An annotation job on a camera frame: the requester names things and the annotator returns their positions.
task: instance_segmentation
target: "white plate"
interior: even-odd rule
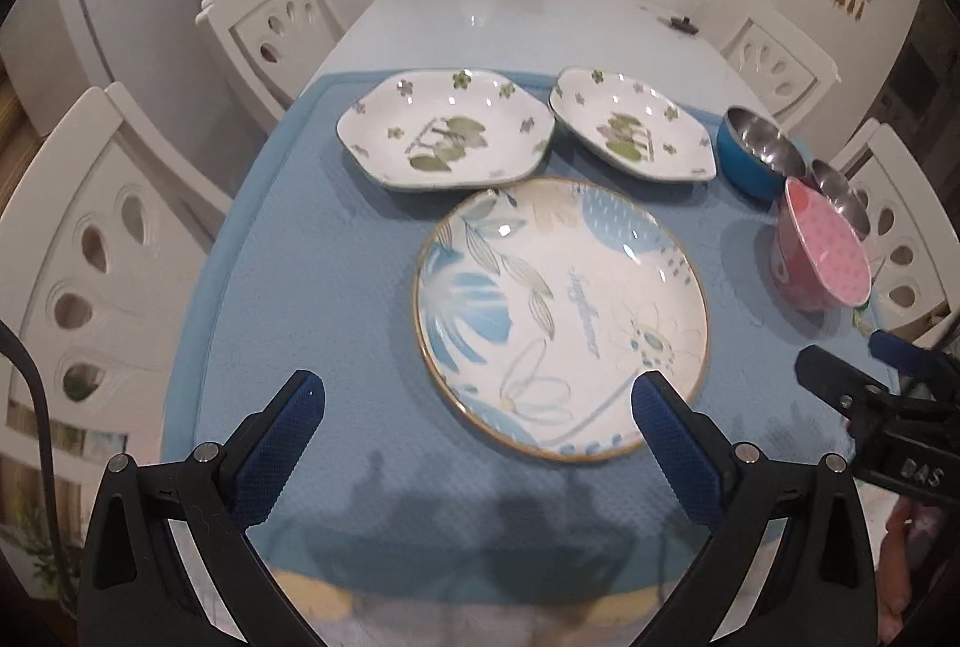
[[[716,178],[707,129],[642,81],[569,68],[550,92],[550,107],[587,146],[627,173],[654,181]]]
[[[530,175],[553,113],[486,70],[416,70],[388,78],[337,124],[360,167],[397,190],[488,187]]]
[[[416,335],[440,389],[496,439],[582,462],[642,441],[637,376],[690,401],[707,304],[669,231],[620,194],[535,178],[472,196],[419,260]]]

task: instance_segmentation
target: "pink bowl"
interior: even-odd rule
[[[800,311],[859,308],[870,299],[870,263],[853,227],[796,178],[786,180],[770,268],[776,287]]]

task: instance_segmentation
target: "blue tablecloth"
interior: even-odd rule
[[[552,80],[507,73],[546,99]],[[460,420],[416,346],[421,244],[464,193],[390,193],[342,150],[340,113],[387,73],[320,78],[283,118],[205,265],[167,397],[165,460],[223,441],[295,369],[326,417],[267,523],[267,562],[391,596],[558,604],[683,573],[704,535],[646,449],[600,465],[527,458]],[[693,112],[715,136],[720,121]],[[769,275],[774,217],[733,191],[629,178],[558,132],[543,172],[618,188],[677,236],[706,285],[707,377],[694,408],[732,441],[812,462],[848,453],[838,415],[797,386],[818,342],[892,383],[849,311],[803,316]]]

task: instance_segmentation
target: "blue floral plate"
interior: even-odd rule
[[[504,444],[563,462],[636,449],[638,375],[690,401],[707,303],[683,249],[606,188],[536,178],[469,198],[424,246],[416,335],[450,400]]]

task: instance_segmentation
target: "chair backrest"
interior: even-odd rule
[[[752,6],[721,53],[785,132],[840,81],[827,52],[766,2]]]
[[[832,164],[867,204],[880,324],[923,335],[925,320],[960,308],[960,241],[937,194],[893,128],[875,118]]]
[[[237,97],[267,131],[343,36],[329,0],[203,0],[197,26]]]
[[[182,317],[229,203],[113,84],[66,113],[0,217],[0,317],[37,362],[56,474],[92,486],[87,507],[110,455],[160,458]],[[1,359],[0,454],[36,468],[34,421]]]

